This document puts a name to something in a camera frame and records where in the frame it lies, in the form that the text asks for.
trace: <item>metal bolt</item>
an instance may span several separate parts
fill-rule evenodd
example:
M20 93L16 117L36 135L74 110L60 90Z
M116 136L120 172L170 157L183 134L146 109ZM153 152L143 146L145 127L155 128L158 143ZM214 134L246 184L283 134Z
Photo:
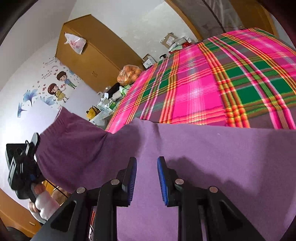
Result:
M175 180L175 183L178 184L178 185L182 185L182 184L184 184L184 180L181 179L181 178L178 178L178 179Z
M77 193L84 193L85 192L85 188L84 187L79 187L76 192Z
M111 184L112 185L117 185L117 184L119 184L119 180L118 179L113 179L113 180L111 180Z
M217 193L218 192L218 188L216 188L214 186L210 187L209 190L210 190L211 193Z

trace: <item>cartoon girl sticker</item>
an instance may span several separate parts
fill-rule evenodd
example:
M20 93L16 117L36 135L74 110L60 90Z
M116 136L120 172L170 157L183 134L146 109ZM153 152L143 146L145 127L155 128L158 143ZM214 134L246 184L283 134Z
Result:
M65 103L66 101L64 100L64 98L66 98L67 100L69 98L66 97L66 95L63 93L63 91L66 89L66 87L63 90L60 90L59 87L57 86L57 84L52 83L50 86L48 86L48 93L51 95L55 95L57 97L58 101L63 100Z

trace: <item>purple cloth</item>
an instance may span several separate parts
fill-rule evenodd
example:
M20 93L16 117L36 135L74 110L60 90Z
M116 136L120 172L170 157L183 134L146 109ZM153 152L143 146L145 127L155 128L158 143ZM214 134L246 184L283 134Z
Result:
M113 179L137 158L131 206L118 208L118 239L177 240L177 208L165 207L157 157L193 185L215 185L267 241L280 240L296 214L296 132L134 119L115 134L62 109L41 135L37 162L69 192Z

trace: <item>yellow bag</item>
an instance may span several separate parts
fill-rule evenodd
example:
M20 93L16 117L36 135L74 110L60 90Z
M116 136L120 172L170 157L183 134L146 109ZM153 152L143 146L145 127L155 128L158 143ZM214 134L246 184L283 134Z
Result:
M100 110L97 107L92 106L88 111L86 111L86 117L89 120L92 120L99 113L100 113Z

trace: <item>blue flower sticker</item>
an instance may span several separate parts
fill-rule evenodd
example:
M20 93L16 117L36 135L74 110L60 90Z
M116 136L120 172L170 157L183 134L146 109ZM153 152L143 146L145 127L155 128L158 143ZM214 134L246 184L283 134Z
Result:
M31 102L31 106L32 106L32 99L33 97L37 96L37 89L35 90L27 90L26 93L24 93L24 98L23 98L23 102L27 102L28 100Z
M20 118L21 114L22 114L22 111L26 111L24 109L22 109L22 103L19 103L19 107L18 107L18 110L17 110L17 117Z
M55 99L53 99L54 97L53 96L50 96L48 98L45 99L45 97L41 97L40 96L40 99L45 103L45 104L48 104L48 105L53 105L55 104Z

